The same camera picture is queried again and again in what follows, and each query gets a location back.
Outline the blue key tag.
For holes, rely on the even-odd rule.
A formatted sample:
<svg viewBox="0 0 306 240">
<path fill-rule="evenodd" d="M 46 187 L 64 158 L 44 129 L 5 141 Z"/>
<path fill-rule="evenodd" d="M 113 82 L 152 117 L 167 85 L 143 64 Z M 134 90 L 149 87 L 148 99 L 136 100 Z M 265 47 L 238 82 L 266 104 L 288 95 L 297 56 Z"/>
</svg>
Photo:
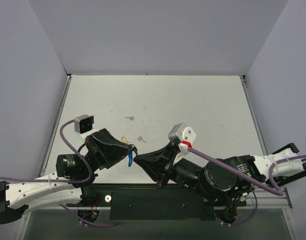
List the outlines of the blue key tag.
<svg viewBox="0 0 306 240">
<path fill-rule="evenodd" d="M 128 154 L 128 167 L 131 167 L 133 164 L 133 152 L 131 151 L 129 154 Z"/>
</svg>

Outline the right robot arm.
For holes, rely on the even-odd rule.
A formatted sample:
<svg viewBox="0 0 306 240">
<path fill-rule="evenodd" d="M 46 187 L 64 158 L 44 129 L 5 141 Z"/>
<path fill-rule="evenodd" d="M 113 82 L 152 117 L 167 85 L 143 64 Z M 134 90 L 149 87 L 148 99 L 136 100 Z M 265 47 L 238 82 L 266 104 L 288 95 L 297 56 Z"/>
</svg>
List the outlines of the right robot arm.
<svg viewBox="0 0 306 240">
<path fill-rule="evenodd" d="M 209 206 L 233 205 L 255 188 L 283 196 L 281 187 L 306 176 L 306 156 L 290 143 L 270 155 L 212 158 L 186 140 L 133 161 L 160 187 L 169 181 L 198 194 Z"/>
</svg>

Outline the loose silver key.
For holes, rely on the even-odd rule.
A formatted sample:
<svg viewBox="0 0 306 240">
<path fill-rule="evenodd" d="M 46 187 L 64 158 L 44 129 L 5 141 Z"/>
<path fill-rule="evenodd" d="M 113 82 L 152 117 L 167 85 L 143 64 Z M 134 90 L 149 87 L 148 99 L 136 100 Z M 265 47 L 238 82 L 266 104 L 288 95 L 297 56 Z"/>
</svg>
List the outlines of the loose silver key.
<svg viewBox="0 0 306 240">
<path fill-rule="evenodd" d="M 140 141 L 140 142 L 143 142 L 143 143 L 147 143 L 147 142 L 143 139 L 142 136 L 139 136 L 139 137 L 137 138 L 137 140 Z"/>
<path fill-rule="evenodd" d="M 130 120 L 130 121 L 133 121 L 133 120 L 135 119 L 134 116 L 125 116 L 124 118 L 125 118 L 125 119 L 128 119 L 128 120 Z"/>
</svg>

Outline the loose silver key centre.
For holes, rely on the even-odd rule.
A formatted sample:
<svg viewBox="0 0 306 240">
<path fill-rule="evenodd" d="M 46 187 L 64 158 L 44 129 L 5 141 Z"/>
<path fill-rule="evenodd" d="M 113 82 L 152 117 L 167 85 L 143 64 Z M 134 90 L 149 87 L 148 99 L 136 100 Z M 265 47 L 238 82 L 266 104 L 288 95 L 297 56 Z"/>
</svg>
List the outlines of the loose silver key centre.
<svg viewBox="0 0 306 240">
<path fill-rule="evenodd" d="M 140 141 L 140 142 L 143 142 L 143 143 L 147 143 L 147 142 L 143 139 L 142 136 L 139 136 L 139 137 L 137 138 L 137 140 Z"/>
</svg>

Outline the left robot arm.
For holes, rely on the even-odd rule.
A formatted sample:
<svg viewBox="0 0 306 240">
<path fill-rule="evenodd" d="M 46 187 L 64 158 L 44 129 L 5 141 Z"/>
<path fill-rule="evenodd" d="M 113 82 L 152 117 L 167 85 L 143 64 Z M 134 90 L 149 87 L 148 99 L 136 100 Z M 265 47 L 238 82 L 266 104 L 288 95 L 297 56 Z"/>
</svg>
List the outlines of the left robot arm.
<svg viewBox="0 0 306 240">
<path fill-rule="evenodd" d="M 55 172 L 33 180 L 0 181 L 0 225 L 42 208 L 66 204 L 95 207 L 107 200 L 95 190 L 96 171 L 109 169 L 126 157 L 132 161 L 138 150 L 131 143 L 115 139 L 105 128 L 77 135 L 87 148 L 85 155 L 80 149 L 60 154 Z"/>
</svg>

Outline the loose silver key rear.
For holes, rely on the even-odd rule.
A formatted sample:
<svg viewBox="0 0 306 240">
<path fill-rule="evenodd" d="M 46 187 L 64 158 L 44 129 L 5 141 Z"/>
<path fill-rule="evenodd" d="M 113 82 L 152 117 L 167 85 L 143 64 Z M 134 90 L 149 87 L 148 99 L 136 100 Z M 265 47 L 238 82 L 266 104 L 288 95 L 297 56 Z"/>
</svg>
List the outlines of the loose silver key rear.
<svg viewBox="0 0 306 240">
<path fill-rule="evenodd" d="M 133 120 L 135 119 L 134 116 L 125 116 L 124 118 L 125 118 L 125 119 L 128 119 L 128 120 L 130 120 L 130 121 L 133 121 Z"/>
</svg>

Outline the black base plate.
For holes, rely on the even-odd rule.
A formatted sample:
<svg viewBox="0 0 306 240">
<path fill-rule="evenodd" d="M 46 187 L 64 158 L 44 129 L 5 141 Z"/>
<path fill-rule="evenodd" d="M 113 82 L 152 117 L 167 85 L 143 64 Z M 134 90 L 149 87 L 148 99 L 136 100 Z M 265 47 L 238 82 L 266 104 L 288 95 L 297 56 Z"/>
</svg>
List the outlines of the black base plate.
<svg viewBox="0 0 306 240">
<path fill-rule="evenodd" d="M 205 201 L 187 187 L 170 184 L 95 183 L 86 191 L 90 200 L 69 203 L 70 208 L 109 208 L 110 220 L 186 220 L 211 221 L 215 209 L 223 210 L 224 202 Z"/>
</svg>

